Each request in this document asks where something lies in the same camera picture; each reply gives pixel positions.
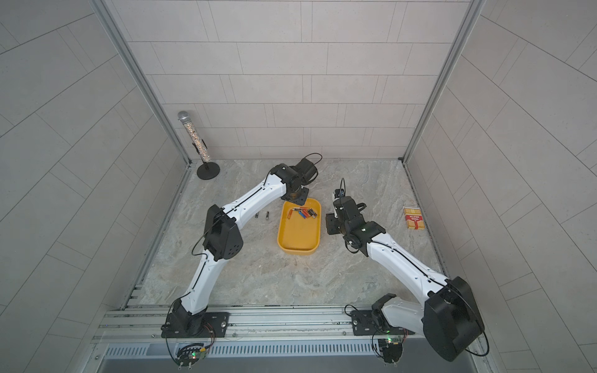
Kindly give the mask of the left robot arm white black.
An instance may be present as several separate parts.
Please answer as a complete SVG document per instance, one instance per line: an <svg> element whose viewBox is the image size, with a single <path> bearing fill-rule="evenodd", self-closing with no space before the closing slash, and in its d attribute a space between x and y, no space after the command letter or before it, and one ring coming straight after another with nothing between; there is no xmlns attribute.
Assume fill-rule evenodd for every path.
<svg viewBox="0 0 597 373"><path fill-rule="evenodd" d="M294 166L284 163L273 167L264 180L235 201L208 209L204 234L199 239L204 251L202 262L186 293L173 301L161 337L199 337L205 330L204 320L215 283L223 268L243 248L241 229L260 210L275 200L303 206L308 185L318 176L317 165L302 158Z"/></svg>

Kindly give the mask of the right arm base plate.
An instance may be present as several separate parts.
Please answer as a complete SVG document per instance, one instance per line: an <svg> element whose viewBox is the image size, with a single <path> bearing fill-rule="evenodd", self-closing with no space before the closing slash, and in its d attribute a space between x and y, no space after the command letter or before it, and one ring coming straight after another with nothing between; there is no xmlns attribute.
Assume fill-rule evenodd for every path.
<svg viewBox="0 0 597 373"><path fill-rule="evenodd" d="M390 324L382 318L381 313L373 310L359 310L355 307L350 307L350 311L345 310L345 314L351 318L351 327L353 334L357 337L364 336L405 336L414 335L413 332L402 327L390 326Z"/></svg>

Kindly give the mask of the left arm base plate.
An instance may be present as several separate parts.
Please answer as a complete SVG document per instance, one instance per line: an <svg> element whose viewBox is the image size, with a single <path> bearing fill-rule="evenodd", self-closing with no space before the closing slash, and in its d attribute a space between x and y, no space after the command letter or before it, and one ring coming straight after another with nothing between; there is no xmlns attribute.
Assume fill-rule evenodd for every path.
<svg viewBox="0 0 597 373"><path fill-rule="evenodd" d="M225 337L229 317L229 312L206 312L193 316L170 312L161 327L161 337L164 339Z"/></svg>

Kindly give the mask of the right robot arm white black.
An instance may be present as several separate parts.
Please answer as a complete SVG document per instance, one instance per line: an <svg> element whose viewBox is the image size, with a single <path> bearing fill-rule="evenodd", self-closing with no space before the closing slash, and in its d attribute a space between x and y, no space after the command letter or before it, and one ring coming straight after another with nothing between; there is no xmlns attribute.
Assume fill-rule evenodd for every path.
<svg viewBox="0 0 597 373"><path fill-rule="evenodd" d="M386 332L403 328L425 337L446 361L454 361L486 328L471 286L463 278L447 278L401 247L380 224L366 221L366 205L342 188L334 191L334 210L326 215L329 235L340 235L346 249L362 253L387 269L415 296L406 302L387 294L372 307L373 322Z"/></svg>

